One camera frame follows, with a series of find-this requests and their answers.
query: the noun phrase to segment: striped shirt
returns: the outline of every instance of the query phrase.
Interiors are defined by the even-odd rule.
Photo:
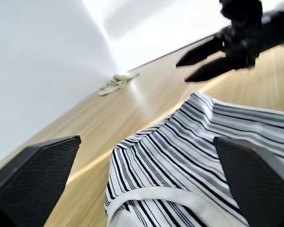
[[[142,227],[248,226],[227,185],[215,136],[248,140],[284,163],[284,112],[232,105],[195,92],[163,122],[114,148],[107,226],[113,226],[118,212]]]

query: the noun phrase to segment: garment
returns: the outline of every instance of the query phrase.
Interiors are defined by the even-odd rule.
[[[262,146],[284,163],[284,113],[195,92],[161,124],[121,141],[110,160],[107,226],[248,226],[213,139]]]

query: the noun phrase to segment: white backdrop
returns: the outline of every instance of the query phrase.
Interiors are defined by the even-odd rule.
[[[0,0],[0,160],[116,70],[81,0]]]

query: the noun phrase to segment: white wall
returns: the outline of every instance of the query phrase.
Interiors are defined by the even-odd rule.
[[[81,0],[0,0],[0,160],[116,70]]]
[[[107,33],[120,68],[129,70],[229,24],[218,0],[84,0]],[[280,0],[263,0],[264,10]]]

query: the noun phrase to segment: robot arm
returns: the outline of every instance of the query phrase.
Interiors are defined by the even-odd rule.
[[[252,68],[261,52],[284,44],[284,3],[263,14],[258,0],[220,2],[221,13],[231,20],[231,25],[212,40],[190,50],[177,67],[194,65],[218,51],[224,52],[225,57],[201,66],[186,82],[207,81],[230,70]]]

